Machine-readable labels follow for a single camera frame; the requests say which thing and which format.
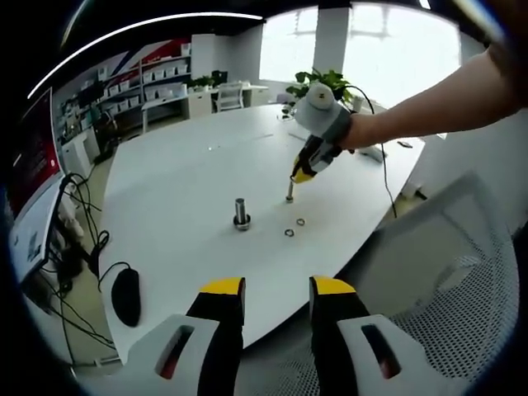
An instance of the floor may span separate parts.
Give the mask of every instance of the floor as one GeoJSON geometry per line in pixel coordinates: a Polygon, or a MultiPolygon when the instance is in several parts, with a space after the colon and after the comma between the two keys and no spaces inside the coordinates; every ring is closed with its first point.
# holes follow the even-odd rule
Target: floor
{"type": "MultiPolygon", "coordinates": [[[[151,127],[149,133],[155,133],[157,128],[161,128],[174,122],[177,122],[177,120],[170,119],[157,123],[155,126],[151,127]]],[[[124,139],[133,138],[138,133],[140,133],[140,130],[134,130],[125,136],[124,139]]],[[[87,182],[87,186],[82,187],[83,192],[85,193],[86,189],[89,188],[92,197],[92,203],[98,208],[102,208],[103,206],[103,196],[106,188],[106,181],[111,170],[112,161],[113,158],[110,158],[94,167],[92,175],[87,182]]],[[[420,202],[422,202],[422,200],[417,197],[406,199],[402,196],[399,196],[395,202],[395,208],[398,215],[403,215],[419,205],[420,202]]],[[[101,212],[93,210],[92,215],[96,224],[99,225],[101,212]]],[[[393,212],[390,210],[384,217],[383,222],[388,222],[393,218],[393,212]]],[[[85,230],[82,244],[88,251],[91,251],[93,242],[90,233],[87,231],[87,221],[82,210],[78,211],[78,220],[82,228],[85,230]]],[[[95,328],[99,334],[111,339],[110,330],[106,323],[106,317],[102,306],[101,295],[97,291],[97,278],[87,269],[86,266],[83,268],[81,274],[74,279],[73,289],[68,294],[66,301],[71,304],[78,311],[78,313],[95,328]]],[[[75,323],[83,325],[80,319],[78,319],[78,317],[75,316],[70,309],[64,308],[64,314],[67,318],[74,321],[75,323]]],[[[119,369],[119,361],[113,364],[104,365],[103,368],[97,367],[94,369],[94,362],[97,362],[97,365],[99,365],[101,360],[104,362],[107,359],[115,358],[117,357],[116,352],[107,346],[103,346],[102,344],[94,341],[89,336],[79,332],[75,328],[71,328],[70,326],[67,326],[67,335],[71,345],[73,358],[76,364],[80,365],[78,373],[90,375],[96,372],[99,375],[108,374],[119,369]]]]}

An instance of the potted plant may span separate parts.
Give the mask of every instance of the potted plant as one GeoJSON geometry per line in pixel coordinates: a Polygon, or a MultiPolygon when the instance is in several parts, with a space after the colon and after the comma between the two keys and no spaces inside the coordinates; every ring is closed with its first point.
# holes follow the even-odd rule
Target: potted plant
{"type": "Polygon", "coordinates": [[[211,76],[202,76],[194,80],[190,80],[187,84],[189,88],[192,88],[194,92],[205,92],[209,91],[209,87],[215,83],[211,76]]]}
{"type": "MultiPolygon", "coordinates": [[[[334,70],[330,70],[325,74],[321,74],[316,69],[314,69],[312,73],[298,72],[295,75],[295,80],[297,81],[297,84],[287,87],[286,92],[292,94],[296,101],[306,96],[311,83],[319,82],[332,89],[333,96],[337,101],[340,101],[346,107],[352,106],[354,96],[348,91],[348,88],[351,87],[351,85],[343,78],[342,74],[336,73],[334,70]]],[[[290,117],[294,105],[294,101],[284,103],[282,108],[283,119],[290,117]]]]}

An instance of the white table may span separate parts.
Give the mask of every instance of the white table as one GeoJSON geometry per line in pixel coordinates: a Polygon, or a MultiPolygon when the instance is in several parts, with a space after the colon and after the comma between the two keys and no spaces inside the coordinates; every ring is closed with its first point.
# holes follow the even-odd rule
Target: white table
{"type": "MultiPolygon", "coordinates": [[[[283,323],[309,299],[311,275],[335,276],[375,230],[390,199],[383,166],[342,153],[285,203],[293,161],[308,131],[281,121],[281,106],[259,106],[188,120],[119,146],[105,192],[101,228],[111,240],[100,271],[127,261],[139,272],[142,313],[128,328],[111,305],[112,269],[101,284],[106,317],[123,362],[144,334],[184,314],[209,281],[246,277],[244,346],[283,323]],[[233,227],[243,197],[251,228],[233,227]],[[306,220],[297,226],[298,218],[306,220]],[[295,230],[288,238],[285,229],[295,230]]],[[[394,197],[424,143],[389,142],[394,197]]]]}
{"type": "MultiPolygon", "coordinates": [[[[246,87],[242,88],[242,90],[244,92],[248,92],[248,91],[251,91],[251,90],[258,90],[258,89],[269,89],[269,88],[268,87],[259,86],[259,85],[249,85],[249,86],[246,86],[246,87]]],[[[193,93],[189,93],[187,95],[179,96],[179,97],[160,97],[159,99],[156,99],[154,101],[146,102],[141,107],[141,111],[143,112],[143,133],[145,134],[147,132],[147,128],[149,127],[149,109],[152,109],[152,108],[158,107],[158,106],[162,106],[162,105],[167,105],[167,104],[173,103],[175,101],[184,101],[184,100],[187,100],[189,97],[199,96],[199,95],[203,95],[205,93],[210,94],[210,95],[214,95],[215,93],[218,93],[218,88],[210,89],[209,91],[203,91],[203,92],[193,92],[193,93]]]]}

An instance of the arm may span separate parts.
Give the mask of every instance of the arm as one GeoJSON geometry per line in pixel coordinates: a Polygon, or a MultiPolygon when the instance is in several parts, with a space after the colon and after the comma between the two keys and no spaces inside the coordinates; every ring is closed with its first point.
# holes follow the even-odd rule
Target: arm
{"type": "Polygon", "coordinates": [[[520,108],[510,83],[486,52],[383,113],[352,115],[351,130],[341,146],[357,149],[402,137],[474,130],[520,108]]]}

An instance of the shelf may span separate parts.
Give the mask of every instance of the shelf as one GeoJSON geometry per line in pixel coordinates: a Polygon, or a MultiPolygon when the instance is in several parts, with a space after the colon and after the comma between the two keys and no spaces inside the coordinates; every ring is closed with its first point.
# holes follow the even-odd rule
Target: shelf
{"type": "Polygon", "coordinates": [[[174,58],[169,58],[169,59],[160,59],[160,60],[154,60],[153,62],[148,62],[147,64],[142,64],[143,67],[147,67],[147,66],[153,66],[155,64],[164,64],[166,62],[172,62],[174,60],[179,60],[179,59],[187,59],[187,58],[190,58],[191,56],[190,55],[187,55],[187,56],[175,56],[174,58]]]}
{"type": "Polygon", "coordinates": [[[133,90],[136,90],[136,89],[140,89],[140,86],[136,85],[136,86],[130,87],[126,91],[117,92],[115,95],[112,95],[111,97],[105,97],[104,99],[101,99],[99,101],[99,104],[104,103],[105,101],[109,101],[110,99],[114,99],[116,97],[120,97],[122,94],[130,92],[130,91],[133,91],[133,90]]]}
{"type": "Polygon", "coordinates": [[[142,103],[139,103],[138,105],[135,105],[135,106],[129,107],[129,108],[126,109],[126,110],[118,111],[118,112],[115,113],[113,116],[118,116],[118,115],[120,115],[120,114],[126,113],[127,111],[130,111],[130,110],[133,110],[133,109],[137,109],[138,107],[141,107],[142,105],[143,105],[142,103]]]}
{"type": "Polygon", "coordinates": [[[106,82],[109,82],[115,78],[118,78],[124,74],[128,74],[128,73],[132,73],[136,70],[139,70],[139,66],[134,66],[133,68],[129,68],[128,70],[123,70],[122,72],[118,72],[118,74],[115,74],[113,76],[110,76],[109,78],[107,78],[106,80],[103,80],[102,83],[106,83],[106,82]]]}
{"type": "Polygon", "coordinates": [[[162,78],[161,80],[153,80],[151,82],[143,82],[143,86],[146,87],[148,85],[152,85],[152,84],[155,84],[155,83],[161,83],[165,80],[171,80],[173,78],[178,78],[178,77],[185,77],[185,76],[190,76],[191,74],[190,73],[183,73],[183,74],[175,74],[171,77],[164,77],[162,78]]]}

